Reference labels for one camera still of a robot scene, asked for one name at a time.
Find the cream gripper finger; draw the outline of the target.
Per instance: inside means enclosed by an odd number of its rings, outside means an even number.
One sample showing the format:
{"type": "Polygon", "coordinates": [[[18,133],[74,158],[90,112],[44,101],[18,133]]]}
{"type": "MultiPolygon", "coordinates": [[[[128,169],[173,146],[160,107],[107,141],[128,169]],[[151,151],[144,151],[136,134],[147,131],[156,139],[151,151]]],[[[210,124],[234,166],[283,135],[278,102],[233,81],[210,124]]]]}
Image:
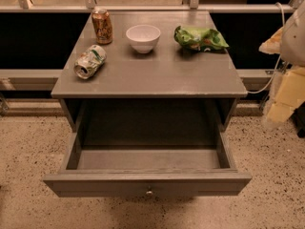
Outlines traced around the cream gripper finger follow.
{"type": "Polygon", "coordinates": [[[266,54],[280,54],[280,44],[283,29],[278,29],[268,40],[263,42],[258,50],[266,54]]]}
{"type": "Polygon", "coordinates": [[[276,73],[264,107],[266,123],[284,123],[305,102],[305,67],[276,73]]]}

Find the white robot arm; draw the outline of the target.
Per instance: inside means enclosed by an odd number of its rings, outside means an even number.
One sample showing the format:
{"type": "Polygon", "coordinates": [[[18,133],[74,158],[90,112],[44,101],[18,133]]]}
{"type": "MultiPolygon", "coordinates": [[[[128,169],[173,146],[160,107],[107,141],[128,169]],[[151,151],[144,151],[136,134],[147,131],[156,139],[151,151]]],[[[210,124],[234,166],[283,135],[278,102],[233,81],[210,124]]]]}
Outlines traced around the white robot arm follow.
{"type": "Polygon", "coordinates": [[[292,65],[274,79],[270,101],[264,110],[267,121],[283,123],[305,102],[305,1],[259,50],[279,54],[292,65]]]}

